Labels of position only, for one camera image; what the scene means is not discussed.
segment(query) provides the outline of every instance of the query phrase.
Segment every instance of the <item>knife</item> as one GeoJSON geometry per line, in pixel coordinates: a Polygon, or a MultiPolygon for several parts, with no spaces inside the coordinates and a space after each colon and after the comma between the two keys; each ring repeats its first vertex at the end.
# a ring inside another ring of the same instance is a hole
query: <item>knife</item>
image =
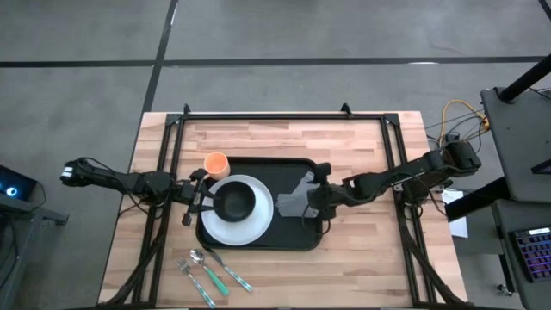
{"type": "Polygon", "coordinates": [[[224,267],[224,270],[229,273],[230,275],[233,276],[233,278],[239,282],[239,284],[241,284],[241,286],[243,286],[243,288],[245,288],[248,292],[252,292],[252,286],[249,285],[249,283],[247,283],[245,280],[243,280],[240,276],[238,276],[233,270],[230,269],[230,267],[226,266],[224,264],[224,262],[222,261],[222,258],[220,256],[218,256],[218,254],[214,253],[213,251],[207,251],[208,254],[210,254],[210,256],[212,258],[214,258],[215,261],[218,262],[218,264],[220,264],[220,266],[224,267]]]}

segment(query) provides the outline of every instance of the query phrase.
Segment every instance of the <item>green handle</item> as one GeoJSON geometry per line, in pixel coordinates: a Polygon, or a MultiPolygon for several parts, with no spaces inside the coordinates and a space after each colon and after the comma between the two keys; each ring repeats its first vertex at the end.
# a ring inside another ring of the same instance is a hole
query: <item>green handle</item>
{"type": "Polygon", "coordinates": [[[203,267],[205,267],[205,270],[207,271],[208,276],[210,276],[210,279],[213,280],[214,284],[216,284],[216,287],[220,290],[220,292],[224,296],[228,296],[230,294],[230,291],[227,289],[226,285],[222,283],[222,281],[214,274],[212,270],[210,270],[210,268],[208,268],[207,266],[203,266],[203,267]]]}

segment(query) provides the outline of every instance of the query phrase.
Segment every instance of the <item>white plate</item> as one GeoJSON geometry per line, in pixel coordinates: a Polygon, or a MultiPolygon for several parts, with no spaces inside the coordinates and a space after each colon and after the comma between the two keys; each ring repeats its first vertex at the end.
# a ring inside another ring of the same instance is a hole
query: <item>white plate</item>
{"type": "MultiPolygon", "coordinates": [[[[268,188],[254,177],[235,175],[223,178],[215,183],[210,192],[216,194],[222,185],[239,181],[251,186],[255,194],[255,207],[251,214],[239,222],[222,220],[214,211],[201,213],[203,225],[214,239],[225,245],[246,245],[258,239],[268,229],[274,215],[274,201],[268,188]]],[[[205,197],[204,206],[213,206],[213,199],[205,197]]]]}

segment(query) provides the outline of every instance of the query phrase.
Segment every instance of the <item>concrete floor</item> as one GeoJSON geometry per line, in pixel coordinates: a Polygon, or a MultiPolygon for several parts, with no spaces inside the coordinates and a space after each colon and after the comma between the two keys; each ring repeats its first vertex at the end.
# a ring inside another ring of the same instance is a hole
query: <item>concrete floor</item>
{"type": "MultiPolygon", "coordinates": [[[[155,59],[169,2],[0,0],[0,62],[155,59]]],[[[536,0],[181,0],[166,58],[542,56],[551,52],[549,33],[536,0]]],[[[479,107],[480,90],[507,85],[532,65],[171,67],[161,71],[152,110],[180,111],[185,102],[197,111],[335,110],[347,102],[354,110],[420,110],[431,125],[448,100],[479,107]]],[[[68,189],[59,173],[80,156],[127,170],[151,74],[0,68],[0,164],[40,180],[46,207],[71,214],[67,226],[43,227],[17,309],[95,304],[121,196],[68,189]]],[[[452,107],[449,118],[464,113],[452,107]]],[[[482,142],[482,169],[456,188],[502,175],[491,135],[482,142]]],[[[490,220],[474,214],[469,225],[490,220]]],[[[503,281],[497,258],[469,250],[489,246],[481,240],[456,243],[469,300],[520,308],[517,296],[494,293],[503,281]]]]}

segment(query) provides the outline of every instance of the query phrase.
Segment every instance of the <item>glowing blue light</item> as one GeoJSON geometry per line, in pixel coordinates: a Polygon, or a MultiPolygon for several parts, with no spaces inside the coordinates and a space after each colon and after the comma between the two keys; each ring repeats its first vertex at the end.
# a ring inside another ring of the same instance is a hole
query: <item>glowing blue light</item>
{"type": "Polygon", "coordinates": [[[13,196],[17,195],[17,189],[16,188],[8,188],[8,189],[6,189],[6,194],[8,194],[8,196],[10,196],[10,197],[13,197],[13,196]]]}

